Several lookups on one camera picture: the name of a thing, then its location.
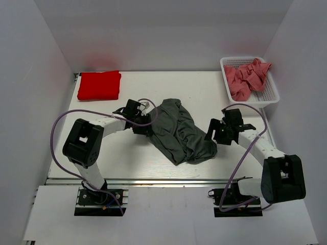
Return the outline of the dark grey t-shirt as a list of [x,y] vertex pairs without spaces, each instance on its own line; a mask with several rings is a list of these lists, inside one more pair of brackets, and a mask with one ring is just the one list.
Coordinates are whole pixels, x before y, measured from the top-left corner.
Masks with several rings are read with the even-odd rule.
[[149,140],[174,165],[199,164],[216,156],[216,144],[205,140],[206,133],[195,125],[179,99],[163,100],[150,115],[157,119],[151,124]]

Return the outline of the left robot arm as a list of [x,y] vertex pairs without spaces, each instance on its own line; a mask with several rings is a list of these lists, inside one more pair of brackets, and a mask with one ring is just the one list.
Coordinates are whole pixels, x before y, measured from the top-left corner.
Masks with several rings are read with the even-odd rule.
[[91,190],[90,197],[96,203],[108,198],[107,182],[97,165],[103,138],[118,131],[132,129],[135,134],[151,134],[150,114],[138,113],[128,119],[103,117],[93,121],[77,119],[63,146],[63,155],[77,168],[83,183]]

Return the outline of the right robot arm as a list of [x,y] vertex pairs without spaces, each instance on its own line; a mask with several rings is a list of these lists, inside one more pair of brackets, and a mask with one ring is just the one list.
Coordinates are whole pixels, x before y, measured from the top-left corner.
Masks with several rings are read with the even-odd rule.
[[241,204],[249,198],[264,198],[269,204],[301,200],[306,196],[301,159],[287,155],[263,138],[251,124],[242,120],[227,124],[211,119],[206,139],[217,144],[231,145],[234,141],[251,154],[262,166],[259,179],[243,177],[232,179],[231,199]]

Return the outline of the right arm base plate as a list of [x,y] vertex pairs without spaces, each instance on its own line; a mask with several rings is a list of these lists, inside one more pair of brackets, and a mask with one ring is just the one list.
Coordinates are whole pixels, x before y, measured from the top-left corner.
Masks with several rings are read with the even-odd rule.
[[213,199],[214,217],[216,218],[232,218],[232,217],[261,217],[261,201],[256,199],[248,204],[240,205],[241,203],[251,199],[251,196],[243,196],[237,193],[236,190],[229,188],[226,192],[222,209],[238,206],[236,209],[222,212],[219,209],[220,199],[222,198],[224,188],[215,188],[208,191],[207,195]]

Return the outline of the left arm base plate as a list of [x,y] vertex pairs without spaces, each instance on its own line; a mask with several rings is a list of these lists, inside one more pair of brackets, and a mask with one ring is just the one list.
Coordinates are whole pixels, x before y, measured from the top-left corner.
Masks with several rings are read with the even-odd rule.
[[128,204],[128,190],[127,189],[109,189],[117,201],[106,193],[95,193],[79,188],[74,216],[84,217],[122,217],[127,209]]

